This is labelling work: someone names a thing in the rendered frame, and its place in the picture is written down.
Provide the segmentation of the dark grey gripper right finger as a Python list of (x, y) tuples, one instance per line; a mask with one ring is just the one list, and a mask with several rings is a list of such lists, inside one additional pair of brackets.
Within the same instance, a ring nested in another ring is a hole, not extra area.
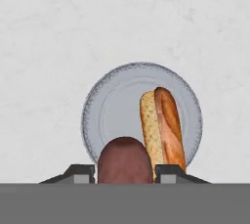
[(207, 184), (207, 181), (186, 174), (177, 164), (157, 164), (155, 175), (156, 184)]

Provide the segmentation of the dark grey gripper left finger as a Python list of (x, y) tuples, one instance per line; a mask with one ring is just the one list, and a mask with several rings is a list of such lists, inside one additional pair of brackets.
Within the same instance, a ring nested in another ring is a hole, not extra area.
[(94, 164), (72, 164), (64, 174), (57, 175), (42, 184), (94, 184), (95, 165)]

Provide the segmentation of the reddish brown sausage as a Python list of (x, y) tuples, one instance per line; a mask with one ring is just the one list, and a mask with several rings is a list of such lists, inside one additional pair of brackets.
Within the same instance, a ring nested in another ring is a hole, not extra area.
[(144, 145), (132, 137), (119, 137), (102, 150), (98, 161), (101, 184), (151, 184), (153, 173)]

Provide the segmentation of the grey round plate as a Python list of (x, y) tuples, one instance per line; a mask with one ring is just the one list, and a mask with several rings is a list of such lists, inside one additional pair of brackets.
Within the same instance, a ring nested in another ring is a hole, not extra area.
[(169, 90), (176, 101), (186, 162), (193, 160), (202, 137), (202, 113), (194, 92), (167, 67), (130, 63), (102, 77), (85, 101), (81, 129), (83, 143), (92, 161), (99, 159), (106, 143), (114, 138), (143, 139), (140, 98), (157, 87)]

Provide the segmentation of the golden brown bread bun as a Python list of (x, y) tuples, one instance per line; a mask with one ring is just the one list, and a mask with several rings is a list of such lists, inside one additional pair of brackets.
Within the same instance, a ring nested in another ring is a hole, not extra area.
[(152, 169), (157, 164), (170, 164), (186, 170), (180, 118), (172, 94), (163, 87), (145, 92), (140, 99), (140, 116)]

